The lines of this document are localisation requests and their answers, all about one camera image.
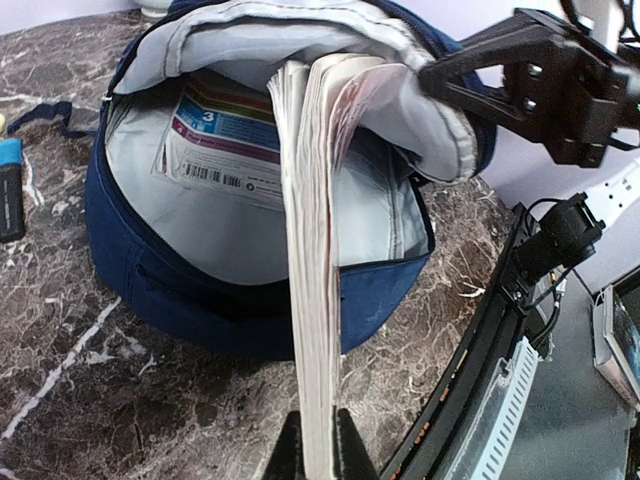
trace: backpack strap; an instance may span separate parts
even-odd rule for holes
[[[47,103],[41,103],[36,106],[33,110],[25,113],[16,121],[11,123],[7,127],[7,133],[9,135],[13,135],[16,131],[20,129],[22,125],[25,123],[29,123],[33,120],[45,119],[45,120],[53,120],[58,115],[62,117],[62,122],[60,123],[60,133],[65,138],[82,138],[86,136],[95,137],[95,130],[74,130],[69,128],[69,121],[71,120],[71,113],[73,112],[73,105],[71,102],[58,102],[54,105],[49,105]]]

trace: black clamp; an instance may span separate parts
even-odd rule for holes
[[[640,70],[549,13],[515,15],[464,40],[418,74],[426,95],[542,143],[558,164],[599,167],[619,127],[640,129]],[[464,74],[504,66],[503,87],[465,88]]]
[[[540,231],[515,248],[517,265],[530,284],[554,268],[572,269],[596,253],[606,225],[595,219],[579,193],[554,206],[540,220]]]

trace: white wall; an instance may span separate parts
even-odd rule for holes
[[[562,13],[557,0],[397,1],[457,40],[511,16],[515,7],[539,8],[557,15]],[[481,72],[481,76],[486,83],[495,84],[497,80],[495,72]],[[529,205],[541,197],[568,198],[596,182],[604,181],[628,165],[634,155],[640,153],[621,153],[610,149],[603,167],[596,171],[558,166],[553,164],[544,147],[501,129],[496,155],[483,178],[508,206],[518,202]],[[543,207],[536,210],[537,216],[544,211]],[[592,291],[640,265],[640,202],[605,233],[596,249],[598,253],[578,269]]]
[[[132,0],[0,0],[0,35],[70,18],[136,8]]]

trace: barcode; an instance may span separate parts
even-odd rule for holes
[[[198,180],[208,180],[211,182],[220,183],[220,170],[213,170],[201,165],[187,163],[187,166],[184,169],[184,174],[190,178],[197,178]]]
[[[241,187],[242,186],[242,182],[240,181],[240,177],[236,177],[235,175],[226,174],[224,176],[224,180],[222,181],[222,183],[224,183],[225,185],[229,185],[231,187]]]

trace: white power strip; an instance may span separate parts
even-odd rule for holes
[[[500,478],[522,420],[537,367],[538,352],[523,338],[516,347],[513,360],[506,367],[508,377],[501,379],[508,382],[502,408],[471,479]]]
[[[640,199],[640,159],[617,176],[585,190],[586,204],[596,220],[604,220],[606,228]]]

